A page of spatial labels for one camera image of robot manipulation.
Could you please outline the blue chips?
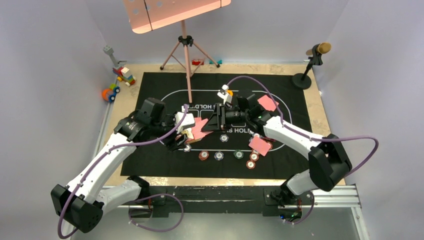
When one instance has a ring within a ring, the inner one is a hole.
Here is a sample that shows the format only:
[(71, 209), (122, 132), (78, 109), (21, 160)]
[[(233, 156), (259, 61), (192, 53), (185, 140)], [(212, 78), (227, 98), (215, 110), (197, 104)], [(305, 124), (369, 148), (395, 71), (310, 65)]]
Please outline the blue chips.
[(183, 151), (184, 151), (185, 153), (188, 153), (188, 152), (190, 152), (190, 151), (191, 151), (191, 149), (192, 149), (192, 147), (191, 147), (189, 144), (187, 144), (187, 145), (183, 148)]

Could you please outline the card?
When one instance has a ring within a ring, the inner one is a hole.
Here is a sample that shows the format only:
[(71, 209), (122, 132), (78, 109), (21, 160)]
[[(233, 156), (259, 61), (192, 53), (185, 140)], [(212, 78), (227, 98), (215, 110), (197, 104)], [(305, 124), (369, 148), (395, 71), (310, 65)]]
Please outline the card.
[(279, 105), (279, 103), (277, 101), (276, 102), (273, 102), (273, 100), (268, 95), (266, 95), (266, 94), (263, 95), (262, 97), (260, 97), (258, 99), (258, 103), (265, 110), (270, 111), (270, 112), (274, 112), (277, 109), (278, 105)]
[(273, 145), (270, 142), (267, 142), (258, 136), (253, 137), (248, 146), (264, 157), (273, 148)]
[(208, 119), (207, 118), (202, 119), (201, 117), (195, 117), (194, 121), (195, 121), (194, 127), (201, 129), (208, 122)]

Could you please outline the red-backed playing card deck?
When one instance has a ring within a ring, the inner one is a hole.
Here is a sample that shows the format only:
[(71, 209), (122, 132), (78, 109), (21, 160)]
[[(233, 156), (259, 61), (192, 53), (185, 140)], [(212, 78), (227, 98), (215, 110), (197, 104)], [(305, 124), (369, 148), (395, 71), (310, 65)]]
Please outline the red-backed playing card deck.
[(202, 128), (196, 128), (196, 127), (192, 127), (191, 128), (192, 133), (199, 138), (204, 138), (205, 136), (209, 135), (212, 133), (212, 131), (202, 131)]

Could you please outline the lone blue chip mid-table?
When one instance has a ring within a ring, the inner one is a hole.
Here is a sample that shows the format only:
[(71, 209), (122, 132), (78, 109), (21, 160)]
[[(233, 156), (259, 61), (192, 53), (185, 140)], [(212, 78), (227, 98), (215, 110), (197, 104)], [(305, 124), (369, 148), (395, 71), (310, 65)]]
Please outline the lone blue chip mid-table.
[(225, 142), (227, 142), (227, 141), (229, 140), (229, 136), (228, 136), (228, 135), (226, 135), (226, 134), (222, 134), (222, 135), (219, 137), (219, 139), (220, 139), (220, 141), (221, 141), (221, 142), (225, 143)]

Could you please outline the red poker chip stack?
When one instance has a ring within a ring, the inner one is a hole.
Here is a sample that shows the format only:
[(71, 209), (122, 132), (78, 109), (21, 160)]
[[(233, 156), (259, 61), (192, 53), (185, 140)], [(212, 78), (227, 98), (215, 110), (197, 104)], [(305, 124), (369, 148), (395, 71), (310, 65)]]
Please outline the red poker chip stack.
[(199, 155), (198, 155), (198, 158), (201, 160), (201, 161), (205, 161), (205, 160), (207, 160), (208, 158), (209, 158), (209, 152), (208, 151), (206, 151), (206, 150), (203, 150), (203, 151), (201, 151), (200, 153), (199, 153)]

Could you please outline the blue poker chip stack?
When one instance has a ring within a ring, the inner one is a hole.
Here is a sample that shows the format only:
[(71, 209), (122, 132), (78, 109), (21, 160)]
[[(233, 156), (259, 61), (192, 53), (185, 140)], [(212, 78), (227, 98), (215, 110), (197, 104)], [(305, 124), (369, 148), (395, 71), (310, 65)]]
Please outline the blue poker chip stack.
[(224, 153), (223, 153), (223, 152), (221, 152), (221, 151), (217, 151), (217, 152), (214, 154), (214, 159), (215, 159), (215, 160), (217, 160), (217, 161), (221, 161), (221, 160), (223, 160), (223, 159), (224, 159)]

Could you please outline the red chips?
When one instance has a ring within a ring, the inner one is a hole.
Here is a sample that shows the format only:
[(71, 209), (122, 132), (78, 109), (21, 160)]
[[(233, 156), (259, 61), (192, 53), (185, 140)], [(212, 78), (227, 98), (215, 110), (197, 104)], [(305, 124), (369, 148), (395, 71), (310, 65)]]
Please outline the red chips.
[[(267, 154), (273, 148), (273, 145), (269, 141), (267, 141), (266, 143), (268, 145), (268, 147), (266, 148), (267, 150), (266, 154)], [(259, 160), (261, 155), (262, 154), (259, 151), (252, 149), (249, 155), (249, 160), (246, 162), (246, 167), (248, 169), (254, 169), (256, 167), (256, 161)]]

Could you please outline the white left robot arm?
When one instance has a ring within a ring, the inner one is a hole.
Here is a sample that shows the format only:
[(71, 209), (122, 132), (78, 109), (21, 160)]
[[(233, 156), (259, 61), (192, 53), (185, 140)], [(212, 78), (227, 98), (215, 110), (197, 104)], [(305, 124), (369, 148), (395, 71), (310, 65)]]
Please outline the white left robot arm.
[(130, 176), (122, 184), (104, 189), (106, 181), (118, 166), (138, 147), (163, 142), (170, 150), (182, 147), (186, 136), (177, 139), (183, 130), (195, 124), (184, 104), (168, 118), (162, 118), (164, 104), (149, 99), (145, 109), (120, 120), (106, 145), (87, 167), (66, 185), (57, 184), (50, 192), (54, 211), (58, 215), (57, 234), (61, 240), (75, 232), (88, 233), (102, 217), (118, 206), (134, 202), (152, 205), (168, 193), (153, 193), (150, 184), (139, 176)]

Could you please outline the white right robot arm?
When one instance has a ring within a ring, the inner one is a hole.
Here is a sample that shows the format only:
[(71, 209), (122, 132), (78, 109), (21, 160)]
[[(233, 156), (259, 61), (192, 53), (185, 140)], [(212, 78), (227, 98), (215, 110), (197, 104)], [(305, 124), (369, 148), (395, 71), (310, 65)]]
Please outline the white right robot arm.
[(349, 157), (336, 135), (313, 134), (292, 125), (266, 110), (250, 90), (231, 95), (228, 86), (223, 85), (217, 95), (223, 102), (215, 105), (202, 131), (222, 132), (234, 124), (245, 123), (254, 133), (280, 142), (308, 160), (307, 170), (291, 176), (280, 186), (279, 197), (284, 202), (292, 204), (301, 194), (315, 189), (329, 192), (352, 170)]

